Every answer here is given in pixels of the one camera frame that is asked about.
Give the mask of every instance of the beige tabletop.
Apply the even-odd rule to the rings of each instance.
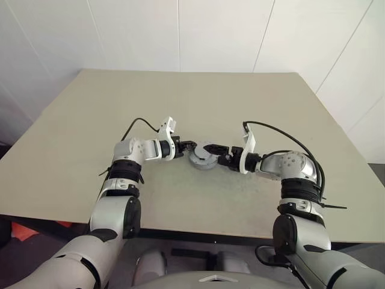
[[[385,189],[345,133],[296,73],[171,73],[83,70],[0,161],[0,213],[88,222],[116,142],[135,117],[155,126],[171,116],[182,140],[243,146],[242,121],[277,126],[322,164],[324,211],[333,241],[385,241]],[[252,126],[256,152],[300,150]],[[154,138],[143,123],[131,136]],[[143,166],[143,228],[272,236],[280,183],[187,158]]]

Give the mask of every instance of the white panel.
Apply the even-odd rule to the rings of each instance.
[[[0,82],[32,119],[56,96],[49,74],[5,1],[0,1]]]
[[[345,131],[384,96],[384,17],[375,0],[317,93]]]
[[[315,92],[371,0],[276,0],[255,72],[298,72]]]
[[[384,98],[348,132],[348,137],[368,163],[385,164]]]
[[[252,72],[273,0],[179,0],[180,69]]]
[[[59,91],[79,69],[105,68],[105,57],[86,0],[9,0]]]
[[[177,0],[90,0],[108,67],[179,70]]]
[[[0,141],[12,145],[31,126],[30,120],[0,83]]]

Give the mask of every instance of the gray floor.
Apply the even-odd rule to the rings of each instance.
[[[370,166],[385,184],[385,165]],[[0,288],[7,287],[28,276],[63,245],[63,242],[41,234],[24,242],[12,239],[6,247],[0,249]],[[171,256],[171,248],[204,250],[212,253],[226,250],[237,253],[246,260],[251,272],[255,275],[301,287],[299,281],[286,269],[266,267],[260,264],[254,255],[254,247],[136,238],[129,240],[123,248],[112,273],[109,288],[129,288],[137,258],[152,248],[161,249],[165,253],[169,274],[205,269],[205,262],[202,259]],[[385,244],[362,244],[344,249],[343,252],[367,266],[385,273]]]

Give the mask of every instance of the gray circular object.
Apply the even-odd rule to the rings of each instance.
[[[189,154],[191,164],[199,170],[212,169],[218,162],[218,155],[212,155],[203,148],[209,144],[211,143],[208,141],[197,143],[196,148]]]

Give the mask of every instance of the white tiled wall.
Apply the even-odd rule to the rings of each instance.
[[[0,0],[0,141],[86,68],[298,72],[385,162],[385,0]]]

